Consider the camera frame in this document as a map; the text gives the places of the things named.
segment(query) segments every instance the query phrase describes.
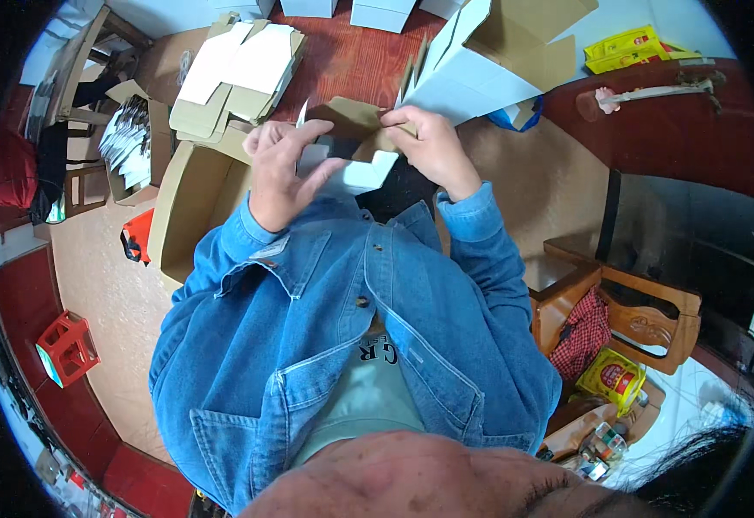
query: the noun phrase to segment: plaid fabric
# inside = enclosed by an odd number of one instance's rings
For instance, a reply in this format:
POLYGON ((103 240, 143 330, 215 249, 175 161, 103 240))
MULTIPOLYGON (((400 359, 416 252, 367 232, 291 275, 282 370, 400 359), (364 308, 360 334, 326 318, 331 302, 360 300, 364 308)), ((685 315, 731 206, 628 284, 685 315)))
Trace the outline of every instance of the plaid fabric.
POLYGON ((608 306, 599 298, 593 286, 570 312, 561 328, 561 338, 549 362, 558 370, 561 379, 577 379, 610 341, 608 306))

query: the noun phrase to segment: red bag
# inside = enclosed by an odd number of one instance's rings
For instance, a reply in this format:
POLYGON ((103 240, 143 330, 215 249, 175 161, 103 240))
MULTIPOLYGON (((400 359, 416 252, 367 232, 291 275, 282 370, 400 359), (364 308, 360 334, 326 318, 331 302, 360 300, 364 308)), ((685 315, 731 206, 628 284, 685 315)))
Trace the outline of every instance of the red bag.
POLYGON ((0 205, 28 209, 37 191, 35 146, 0 126, 0 205))

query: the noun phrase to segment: white box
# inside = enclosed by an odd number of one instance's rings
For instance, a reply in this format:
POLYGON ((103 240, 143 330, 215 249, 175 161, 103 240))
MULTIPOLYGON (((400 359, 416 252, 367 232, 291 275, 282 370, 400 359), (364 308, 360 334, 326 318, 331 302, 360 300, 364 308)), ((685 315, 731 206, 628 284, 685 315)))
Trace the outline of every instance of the white box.
POLYGON ((418 106, 457 126, 555 88, 575 73, 575 39, 549 42, 598 6, 471 0, 432 40, 398 106, 418 106))
POLYGON ((308 16, 313 18, 331 18, 336 9, 337 0, 281 0, 282 13, 285 16, 308 16))
MULTIPOLYGON (((380 0, 365 0, 367 3, 381 3, 380 0)), ((385 2, 398 4, 400 8, 406 8, 402 5, 402 2, 394 0, 394 2, 385 2)), ((382 7, 363 5, 360 0, 354 0, 354 5, 351 6, 351 25, 369 27, 371 29, 379 29, 381 31, 397 32, 403 31, 403 26, 406 25, 406 20, 409 19, 409 13, 412 10, 414 3, 408 5, 408 11, 400 13, 391 9, 385 9, 382 7)))
POLYGON ((424 0, 420 8, 447 20, 460 11, 463 0, 424 0))
POLYGON ((411 13, 414 3, 415 0, 354 0, 355 6, 371 6, 403 14, 411 13))
POLYGON ((207 0, 217 13, 238 13, 243 20, 267 18, 276 0, 207 0))

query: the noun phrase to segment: denim jacket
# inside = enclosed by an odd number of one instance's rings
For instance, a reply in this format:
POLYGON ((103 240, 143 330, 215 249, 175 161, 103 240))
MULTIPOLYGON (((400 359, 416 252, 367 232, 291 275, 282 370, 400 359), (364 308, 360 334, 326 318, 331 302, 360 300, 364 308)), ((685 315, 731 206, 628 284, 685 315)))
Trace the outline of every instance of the denim jacket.
POLYGON ((535 452, 561 379, 529 334, 524 263, 485 182, 387 224, 320 197, 279 234, 247 198, 196 247, 149 388, 167 451, 233 515, 290 466, 378 313, 426 430, 535 452))

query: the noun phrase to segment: yellow bag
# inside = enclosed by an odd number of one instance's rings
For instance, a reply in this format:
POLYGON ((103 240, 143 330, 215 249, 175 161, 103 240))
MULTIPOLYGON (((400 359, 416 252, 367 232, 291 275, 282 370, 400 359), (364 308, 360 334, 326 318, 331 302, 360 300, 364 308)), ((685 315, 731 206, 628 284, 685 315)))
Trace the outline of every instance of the yellow bag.
POLYGON ((613 349, 602 347, 590 367, 579 376, 576 386, 607 398, 619 407, 619 417, 627 414, 645 383, 647 373, 613 349))
POLYGON ((595 74, 671 58, 650 25, 625 31, 586 47, 584 56, 584 65, 595 74))

